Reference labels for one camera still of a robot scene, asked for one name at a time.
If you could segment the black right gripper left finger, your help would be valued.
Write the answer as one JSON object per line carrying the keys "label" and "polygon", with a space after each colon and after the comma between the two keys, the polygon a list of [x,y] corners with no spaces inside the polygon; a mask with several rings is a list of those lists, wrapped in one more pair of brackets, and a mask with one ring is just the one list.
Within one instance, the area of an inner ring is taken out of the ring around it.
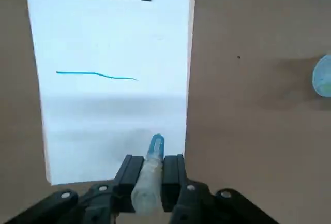
{"label": "black right gripper left finger", "polygon": [[131,194],[143,161],[126,155],[113,180],[97,183],[81,196],[71,189],[56,191],[6,223],[116,223],[117,205]]}

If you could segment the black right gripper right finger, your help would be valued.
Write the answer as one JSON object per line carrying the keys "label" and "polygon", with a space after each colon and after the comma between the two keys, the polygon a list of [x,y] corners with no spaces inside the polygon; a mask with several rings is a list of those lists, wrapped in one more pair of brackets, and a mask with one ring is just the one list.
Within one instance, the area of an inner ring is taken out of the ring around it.
{"label": "black right gripper right finger", "polygon": [[213,194],[207,184],[190,180],[182,154],[164,158],[161,199],[169,223],[278,223],[234,189]]}

